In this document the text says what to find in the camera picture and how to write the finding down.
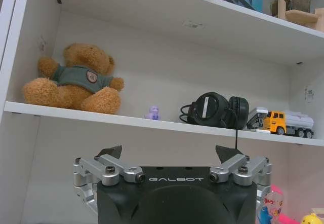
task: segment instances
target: truck wheel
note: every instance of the truck wheel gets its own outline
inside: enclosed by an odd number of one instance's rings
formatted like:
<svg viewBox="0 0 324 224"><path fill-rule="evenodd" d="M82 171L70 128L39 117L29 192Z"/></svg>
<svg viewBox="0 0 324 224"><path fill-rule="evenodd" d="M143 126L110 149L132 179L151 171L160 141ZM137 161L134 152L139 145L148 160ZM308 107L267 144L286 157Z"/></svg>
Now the truck wheel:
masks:
<svg viewBox="0 0 324 224"><path fill-rule="evenodd" d="M306 130L306 138L311 139L313 137L313 132L311 130Z"/></svg>
<svg viewBox="0 0 324 224"><path fill-rule="evenodd" d="M278 135L285 135L285 130L282 127L277 128L277 134Z"/></svg>
<svg viewBox="0 0 324 224"><path fill-rule="evenodd" d="M297 132L296 132L296 136L297 136L297 137L300 137L300 138L304 138L304 136L305 136L305 131L302 130L302 129L297 130Z"/></svg>

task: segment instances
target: brown teddy bear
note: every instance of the brown teddy bear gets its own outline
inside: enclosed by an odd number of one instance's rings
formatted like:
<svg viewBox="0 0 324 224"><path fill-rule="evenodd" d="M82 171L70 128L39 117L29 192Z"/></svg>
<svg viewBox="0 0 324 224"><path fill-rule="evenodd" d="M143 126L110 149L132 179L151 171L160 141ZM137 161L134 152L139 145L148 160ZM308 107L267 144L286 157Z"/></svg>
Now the brown teddy bear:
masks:
<svg viewBox="0 0 324 224"><path fill-rule="evenodd" d="M103 50L89 44L72 44L64 49L66 66L43 57L38 68L46 78L27 83L27 103L43 106L115 114L120 106L121 78L106 77L114 69L114 60Z"/></svg>

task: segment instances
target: screw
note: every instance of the screw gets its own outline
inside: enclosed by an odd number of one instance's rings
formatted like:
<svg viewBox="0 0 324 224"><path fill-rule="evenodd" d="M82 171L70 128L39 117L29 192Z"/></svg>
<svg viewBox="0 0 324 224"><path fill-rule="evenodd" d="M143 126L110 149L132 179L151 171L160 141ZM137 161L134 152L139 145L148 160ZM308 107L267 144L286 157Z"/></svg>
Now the screw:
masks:
<svg viewBox="0 0 324 224"><path fill-rule="evenodd" d="M145 181L145 175L144 174L140 174L140 175L138 175L138 176L136 176L136 182L137 183L142 183L142 182L144 182Z"/></svg>
<svg viewBox="0 0 324 224"><path fill-rule="evenodd" d="M217 182L218 181L218 176L216 174L210 174L209 175L209 180L211 182Z"/></svg>
<svg viewBox="0 0 324 224"><path fill-rule="evenodd" d="M114 173L115 167L114 166L108 166L106 167L106 173Z"/></svg>
<svg viewBox="0 0 324 224"><path fill-rule="evenodd" d="M238 169L239 173L248 173L248 168L245 166L242 166Z"/></svg>

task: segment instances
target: green shirt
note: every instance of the green shirt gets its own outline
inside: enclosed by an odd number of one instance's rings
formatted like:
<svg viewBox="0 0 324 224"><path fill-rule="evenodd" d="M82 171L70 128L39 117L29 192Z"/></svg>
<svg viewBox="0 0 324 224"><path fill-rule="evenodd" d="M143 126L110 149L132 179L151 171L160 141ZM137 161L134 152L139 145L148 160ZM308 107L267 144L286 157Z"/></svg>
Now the green shirt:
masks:
<svg viewBox="0 0 324 224"><path fill-rule="evenodd" d="M86 88L92 93L96 93L104 87L109 86L113 77L103 76L81 65L73 67L59 65L51 79L56 81L58 86L77 85Z"/></svg>

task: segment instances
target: headphones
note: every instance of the headphones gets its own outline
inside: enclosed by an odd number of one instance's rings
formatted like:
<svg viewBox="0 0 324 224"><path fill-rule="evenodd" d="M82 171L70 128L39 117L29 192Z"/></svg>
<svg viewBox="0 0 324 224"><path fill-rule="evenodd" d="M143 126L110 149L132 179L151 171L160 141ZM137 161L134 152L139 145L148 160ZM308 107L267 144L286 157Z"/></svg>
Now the headphones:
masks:
<svg viewBox="0 0 324 224"><path fill-rule="evenodd" d="M185 113L183 109L187 107L188 113ZM232 96L227 101L220 94L208 92L180 111L179 118L189 124L242 130L248 121L249 103L245 98Z"/></svg>

